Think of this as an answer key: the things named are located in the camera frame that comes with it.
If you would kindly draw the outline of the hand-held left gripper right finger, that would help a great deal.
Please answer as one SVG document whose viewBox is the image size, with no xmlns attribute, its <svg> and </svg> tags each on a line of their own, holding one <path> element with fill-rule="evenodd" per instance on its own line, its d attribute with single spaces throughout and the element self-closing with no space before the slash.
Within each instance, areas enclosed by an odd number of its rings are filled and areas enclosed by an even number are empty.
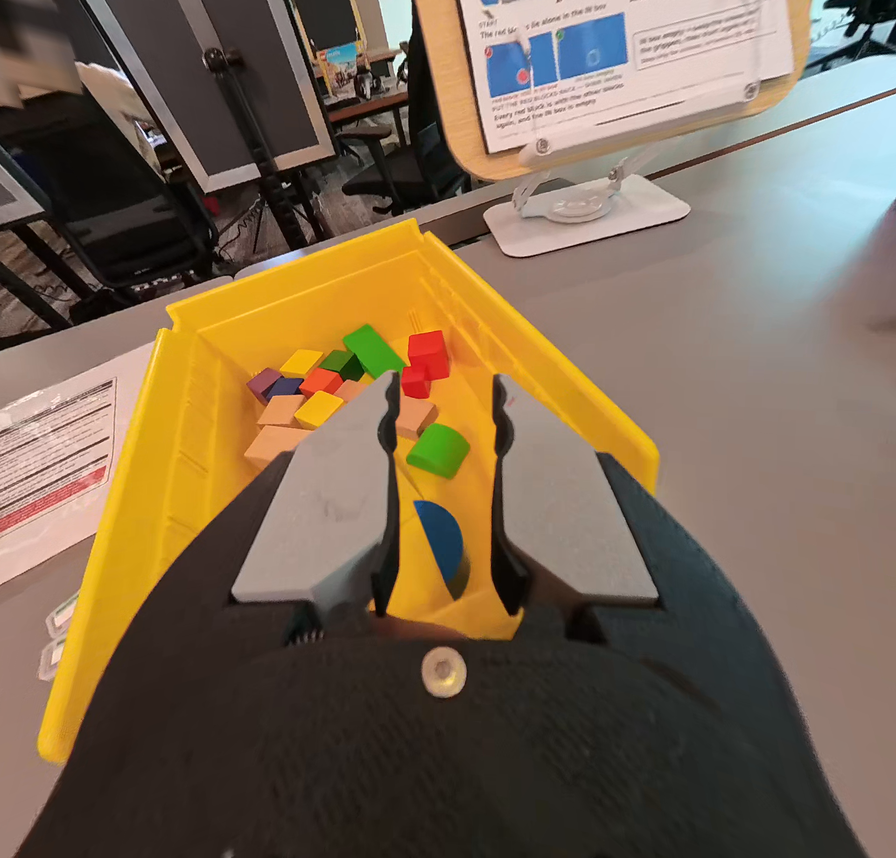
<svg viewBox="0 0 896 858">
<path fill-rule="evenodd" d="M 655 609 L 659 592 L 599 452 L 522 385 L 492 385 L 490 573 L 505 612 Z"/>
</svg>

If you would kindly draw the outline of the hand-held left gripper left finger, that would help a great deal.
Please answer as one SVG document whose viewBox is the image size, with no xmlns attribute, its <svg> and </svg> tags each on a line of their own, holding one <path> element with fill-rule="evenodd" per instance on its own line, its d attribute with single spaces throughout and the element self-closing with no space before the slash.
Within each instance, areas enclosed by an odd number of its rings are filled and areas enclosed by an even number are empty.
<svg viewBox="0 0 896 858">
<path fill-rule="evenodd" d="M 301 441 L 232 585 L 237 603 L 386 614 L 399 572 L 398 411 L 399 376 L 386 371 Z"/>
</svg>

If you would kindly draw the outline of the yellow plastic bin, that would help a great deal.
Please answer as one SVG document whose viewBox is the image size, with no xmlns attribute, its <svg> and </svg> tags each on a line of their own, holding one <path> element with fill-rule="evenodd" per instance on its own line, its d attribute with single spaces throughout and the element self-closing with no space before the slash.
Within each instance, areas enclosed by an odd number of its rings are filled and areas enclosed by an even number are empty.
<svg viewBox="0 0 896 858">
<path fill-rule="evenodd" d="M 261 404 L 252 375 L 297 349 L 328 352 L 370 326 L 405 357 L 409 337 L 441 330 L 452 371 L 434 385 L 438 421 L 470 450 L 454 479 L 409 468 L 399 439 L 402 499 L 428 499 L 461 525 L 472 576 L 453 601 L 413 507 L 401 510 L 400 572 L 388 606 L 401 619 L 507 640 L 509 617 L 490 577 L 495 475 L 492 379 L 511 376 L 599 452 L 655 493 L 649 436 L 511 304 L 416 220 L 397 223 L 218 290 L 175 303 L 122 446 L 72 627 L 37 739 L 62 764 L 98 681 L 140 605 L 174 559 L 259 473 L 245 459 Z"/>
</svg>

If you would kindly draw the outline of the pile of coloured wooden blocks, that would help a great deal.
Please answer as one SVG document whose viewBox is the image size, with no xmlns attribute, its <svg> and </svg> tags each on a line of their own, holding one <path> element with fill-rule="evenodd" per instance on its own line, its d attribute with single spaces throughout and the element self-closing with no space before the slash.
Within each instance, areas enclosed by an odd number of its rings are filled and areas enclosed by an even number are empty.
<svg viewBox="0 0 896 858">
<path fill-rule="evenodd" d="M 409 336 L 431 330 L 416 328 Z M 294 449 L 312 431 L 358 400 L 373 385 L 376 373 L 394 372 L 399 383 L 395 432 L 399 439 L 413 443 L 406 462 L 452 480 L 472 446 L 454 422 L 442 419 L 434 401 L 437 396 L 447 395 L 445 387 L 434 393 L 433 385 L 451 380 L 451 355 L 450 360 L 450 376 L 433 380 L 430 398 L 425 401 L 410 399 L 401 391 L 400 374 L 409 366 L 408 343 L 403 352 L 398 352 L 369 324 L 346 335 L 342 348 L 327 353 L 299 349 L 279 369 L 265 369 L 247 384 L 262 411 L 257 419 L 259 431 L 245 450 L 245 459 L 262 469 L 280 452 Z"/>
</svg>

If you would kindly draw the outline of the blue half-round wooden piece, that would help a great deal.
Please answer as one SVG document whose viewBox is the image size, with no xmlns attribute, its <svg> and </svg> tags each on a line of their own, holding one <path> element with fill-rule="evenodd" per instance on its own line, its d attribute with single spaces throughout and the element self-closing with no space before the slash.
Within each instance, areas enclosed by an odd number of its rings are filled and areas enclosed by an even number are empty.
<svg viewBox="0 0 896 858">
<path fill-rule="evenodd" d="M 466 590 L 471 571 L 462 529 L 444 506 L 429 500 L 414 500 L 413 505 L 442 583 L 457 601 Z"/>
</svg>

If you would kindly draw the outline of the laminated label sheet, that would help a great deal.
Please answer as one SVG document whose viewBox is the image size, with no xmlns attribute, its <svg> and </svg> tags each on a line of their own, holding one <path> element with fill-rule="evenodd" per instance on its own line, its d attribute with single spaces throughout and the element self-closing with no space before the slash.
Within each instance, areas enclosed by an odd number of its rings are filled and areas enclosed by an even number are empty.
<svg viewBox="0 0 896 858">
<path fill-rule="evenodd" d="M 2 407 L 2 584 L 95 535 L 152 350 Z"/>
</svg>

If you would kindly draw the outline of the white stand base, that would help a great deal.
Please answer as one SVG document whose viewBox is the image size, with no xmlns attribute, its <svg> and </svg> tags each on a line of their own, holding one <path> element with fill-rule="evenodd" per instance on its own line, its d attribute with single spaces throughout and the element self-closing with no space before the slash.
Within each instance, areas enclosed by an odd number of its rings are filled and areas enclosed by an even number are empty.
<svg viewBox="0 0 896 858">
<path fill-rule="evenodd" d="M 618 190 L 602 178 L 529 196 L 484 212 L 488 231 L 509 258 L 525 259 L 685 219 L 687 202 L 637 174 Z"/>
</svg>

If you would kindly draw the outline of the black panel tripod stand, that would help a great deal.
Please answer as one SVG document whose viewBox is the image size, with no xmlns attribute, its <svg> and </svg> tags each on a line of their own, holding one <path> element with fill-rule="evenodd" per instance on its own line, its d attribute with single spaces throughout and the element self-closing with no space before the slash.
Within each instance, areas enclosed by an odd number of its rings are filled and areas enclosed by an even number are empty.
<svg viewBox="0 0 896 858">
<path fill-rule="evenodd" d="M 288 187 L 283 186 L 282 172 L 242 85 L 239 70 L 244 61 L 241 54 L 235 49 L 211 47 L 204 50 L 203 62 L 214 77 L 252 162 L 259 171 L 261 195 L 271 209 L 287 247 L 296 250 L 309 246 L 310 242 L 300 225 L 301 219 L 308 222 L 317 241 L 327 239 L 329 236 L 324 220 L 315 211 L 301 171 L 287 171 Z"/>
</svg>

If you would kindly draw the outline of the black office chair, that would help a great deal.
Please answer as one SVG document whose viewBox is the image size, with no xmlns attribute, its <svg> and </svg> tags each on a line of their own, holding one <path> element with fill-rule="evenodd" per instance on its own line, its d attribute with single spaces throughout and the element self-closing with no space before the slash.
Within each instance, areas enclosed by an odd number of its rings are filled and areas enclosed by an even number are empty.
<svg viewBox="0 0 896 858">
<path fill-rule="evenodd" d="M 140 287 L 211 280 L 218 233 L 185 184 L 169 184 L 87 92 L 51 91 L 1 112 L 2 167 L 39 210 L 2 223 L 87 310 Z"/>
<path fill-rule="evenodd" d="M 373 163 L 345 182 L 346 196 L 387 199 L 376 206 L 378 214 L 398 216 L 458 194 L 471 192 L 469 173 L 456 163 L 439 122 L 412 133 L 409 145 L 386 153 L 383 140 L 390 130 L 383 126 L 359 127 L 339 135 L 342 146 L 364 146 Z"/>
<path fill-rule="evenodd" d="M 825 0 L 823 12 L 837 12 L 839 18 L 824 34 L 842 31 L 841 42 L 823 53 L 818 40 L 812 38 L 804 76 L 825 72 L 839 62 L 851 63 L 864 57 L 894 56 L 895 27 L 884 39 L 875 37 L 875 28 L 895 24 L 895 0 Z"/>
</svg>

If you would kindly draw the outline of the grey framed panel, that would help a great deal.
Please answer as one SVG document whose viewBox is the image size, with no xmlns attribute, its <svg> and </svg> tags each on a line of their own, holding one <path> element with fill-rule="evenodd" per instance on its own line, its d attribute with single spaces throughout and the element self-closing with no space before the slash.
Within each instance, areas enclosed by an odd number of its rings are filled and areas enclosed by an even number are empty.
<svg viewBox="0 0 896 858">
<path fill-rule="evenodd" d="M 286 0 L 80 0 L 205 193 L 258 180 L 208 49 L 235 74 L 280 171 L 334 156 L 329 120 Z"/>
<path fill-rule="evenodd" d="M 49 198 L 11 158 L 1 158 L 1 230 L 46 220 Z"/>
</svg>

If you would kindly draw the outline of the colourful toy box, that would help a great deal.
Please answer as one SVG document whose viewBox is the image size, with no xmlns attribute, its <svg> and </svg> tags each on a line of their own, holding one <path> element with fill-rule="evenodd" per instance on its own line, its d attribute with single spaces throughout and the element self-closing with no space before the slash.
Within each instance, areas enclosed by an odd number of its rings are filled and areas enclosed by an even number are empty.
<svg viewBox="0 0 896 858">
<path fill-rule="evenodd" d="M 358 59 L 363 57 L 363 42 L 354 41 L 330 49 L 320 49 L 316 54 L 326 95 L 335 100 L 356 98 L 355 79 Z"/>
</svg>

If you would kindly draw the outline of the instruction sheet on stand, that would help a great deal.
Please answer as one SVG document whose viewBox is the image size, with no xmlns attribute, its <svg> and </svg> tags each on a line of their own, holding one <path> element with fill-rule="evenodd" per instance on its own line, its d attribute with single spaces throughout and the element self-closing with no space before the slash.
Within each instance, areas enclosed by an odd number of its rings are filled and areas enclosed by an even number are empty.
<svg viewBox="0 0 896 858">
<path fill-rule="evenodd" d="M 697 130 L 764 113 L 782 101 L 796 85 L 805 69 L 810 47 L 812 0 L 788 0 L 795 70 L 785 77 L 763 82 L 751 102 L 691 113 L 640 129 L 627 129 L 558 153 L 553 151 L 550 155 L 536 155 L 533 160 L 527 161 L 521 159 L 520 149 L 494 154 L 487 152 L 458 1 L 415 2 L 448 147 L 454 159 L 467 172 L 489 181 L 513 180 L 535 171 L 606 157 L 649 143 L 668 143 L 675 137 Z"/>
</svg>

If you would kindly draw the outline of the printed instruction sheet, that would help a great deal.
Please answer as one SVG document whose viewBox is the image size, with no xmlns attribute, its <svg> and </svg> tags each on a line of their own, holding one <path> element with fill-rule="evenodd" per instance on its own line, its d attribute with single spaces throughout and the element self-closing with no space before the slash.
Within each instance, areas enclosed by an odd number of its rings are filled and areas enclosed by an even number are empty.
<svg viewBox="0 0 896 858">
<path fill-rule="evenodd" d="M 457 0 L 488 154 L 793 72 L 787 0 Z"/>
</svg>

